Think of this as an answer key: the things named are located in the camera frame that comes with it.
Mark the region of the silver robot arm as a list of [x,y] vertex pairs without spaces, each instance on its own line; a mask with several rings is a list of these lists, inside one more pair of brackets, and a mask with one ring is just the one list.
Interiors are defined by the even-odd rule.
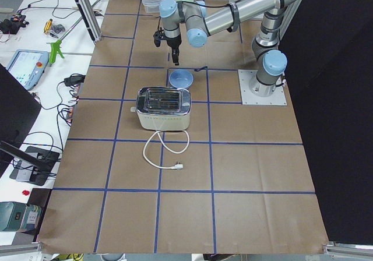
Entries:
[[208,16],[205,5],[195,0],[162,0],[159,5],[159,27],[154,35],[154,44],[159,47],[166,41],[172,49],[172,59],[179,64],[179,46],[182,43],[180,24],[186,26],[188,42],[193,47],[202,47],[207,38],[223,30],[235,32],[241,23],[254,16],[263,15],[261,29],[254,37],[252,50],[258,62],[258,71],[249,81],[250,91],[259,97],[269,97],[279,86],[277,80],[283,75],[286,56],[278,50],[279,29],[284,13],[297,0],[237,0],[225,4]]

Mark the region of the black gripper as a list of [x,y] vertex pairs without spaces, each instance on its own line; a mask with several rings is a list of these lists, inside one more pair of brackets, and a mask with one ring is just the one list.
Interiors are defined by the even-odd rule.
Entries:
[[182,43],[181,36],[166,39],[167,45],[172,49],[172,60],[174,65],[179,65],[179,46]]

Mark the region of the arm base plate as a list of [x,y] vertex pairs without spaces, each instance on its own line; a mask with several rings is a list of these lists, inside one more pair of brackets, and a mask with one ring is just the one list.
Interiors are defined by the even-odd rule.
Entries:
[[286,96],[281,78],[271,86],[260,83],[257,70],[238,70],[243,105],[286,106]]

